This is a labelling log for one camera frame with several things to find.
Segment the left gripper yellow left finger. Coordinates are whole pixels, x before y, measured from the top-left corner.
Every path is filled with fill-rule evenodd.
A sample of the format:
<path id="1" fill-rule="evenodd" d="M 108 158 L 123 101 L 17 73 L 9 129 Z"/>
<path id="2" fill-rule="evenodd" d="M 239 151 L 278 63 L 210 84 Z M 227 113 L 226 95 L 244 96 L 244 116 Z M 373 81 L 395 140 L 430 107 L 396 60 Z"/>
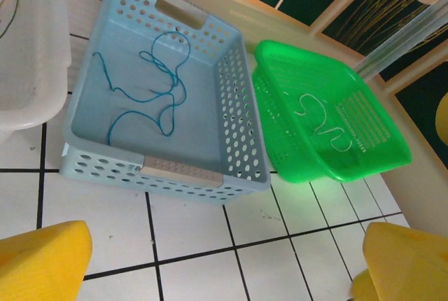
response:
<path id="1" fill-rule="evenodd" d="M 1 240 L 2 300 L 75 300 L 92 256 L 83 220 Z"/>

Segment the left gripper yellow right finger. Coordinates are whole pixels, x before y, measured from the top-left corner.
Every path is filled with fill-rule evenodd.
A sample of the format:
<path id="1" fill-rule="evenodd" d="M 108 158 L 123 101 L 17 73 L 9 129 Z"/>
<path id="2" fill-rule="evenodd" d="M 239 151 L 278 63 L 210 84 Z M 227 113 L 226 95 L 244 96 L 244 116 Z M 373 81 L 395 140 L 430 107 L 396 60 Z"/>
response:
<path id="1" fill-rule="evenodd" d="M 446 300 L 447 238 L 392 223 L 371 223 L 363 241 L 380 300 Z"/>

